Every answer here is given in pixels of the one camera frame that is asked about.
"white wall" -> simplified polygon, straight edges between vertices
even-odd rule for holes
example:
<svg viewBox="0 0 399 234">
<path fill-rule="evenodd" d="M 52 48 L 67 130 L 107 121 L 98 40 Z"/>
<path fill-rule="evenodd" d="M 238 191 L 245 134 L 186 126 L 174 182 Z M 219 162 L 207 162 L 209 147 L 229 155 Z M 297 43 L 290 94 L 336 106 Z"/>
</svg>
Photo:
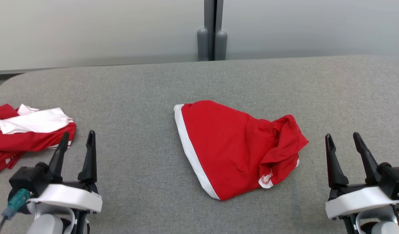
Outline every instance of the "white wall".
<svg viewBox="0 0 399 234">
<path fill-rule="evenodd" d="M 196 61 L 204 0 L 0 0 L 0 73 Z"/>
<path fill-rule="evenodd" d="M 225 0 L 226 59 L 399 56 L 399 0 Z"/>
</svg>

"gray fabric surface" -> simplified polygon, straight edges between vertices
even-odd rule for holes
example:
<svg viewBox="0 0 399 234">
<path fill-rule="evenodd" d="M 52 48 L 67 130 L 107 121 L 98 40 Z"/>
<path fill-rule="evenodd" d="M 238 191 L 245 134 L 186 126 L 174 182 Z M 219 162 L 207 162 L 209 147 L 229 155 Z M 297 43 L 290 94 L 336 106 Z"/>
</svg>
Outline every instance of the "gray fabric surface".
<svg viewBox="0 0 399 234">
<path fill-rule="evenodd" d="M 180 143 L 173 106 L 203 99 L 275 120 L 292 114 L 309 144 L 300 164 L 274 188 L 221 202 L 201 188 Z M 82 169 L 90 129 L 97 134 L 103 211 L 93 234 L 345 233 L 327 219 L 324 136 L 331 133 L 351 183 L 365 178 L 352 133 L 378 162 L 399 166 L 399 60 L 371 56 L 239 60 L 65 68 L 9 79 L 0 104 L 61 107 L 78 126 L 63 176 Z M 0 211 L 9 177 L 20 166 L 49 162 L 51 150 L 28 153 L 0 173 Z M 24 233 L 17 215 L 2 233 Z"/>
</svg>

